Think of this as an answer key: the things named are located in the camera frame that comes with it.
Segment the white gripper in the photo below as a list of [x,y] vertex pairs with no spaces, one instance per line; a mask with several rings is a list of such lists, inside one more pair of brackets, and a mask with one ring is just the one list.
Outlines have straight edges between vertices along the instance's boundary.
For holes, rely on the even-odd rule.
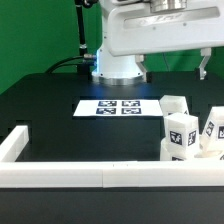
[[211,47],[224,46],[224,0],[187,0],[185,9],[160,12],[149,3],[118,6],[108,16],[106,45],[114,56],[136,55],[146,83],[152,73],[144,67],[145,56],[137,54],[201,49],[196,73],[204,80]]

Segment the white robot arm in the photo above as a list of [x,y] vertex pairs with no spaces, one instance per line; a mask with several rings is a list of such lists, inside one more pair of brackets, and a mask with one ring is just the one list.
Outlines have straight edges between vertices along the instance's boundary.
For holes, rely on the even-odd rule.
[[207,63],[224,46],[224,0],[99,0],[102,45],[92,78],[109,85],[147,80],[144,56],[199,49]]

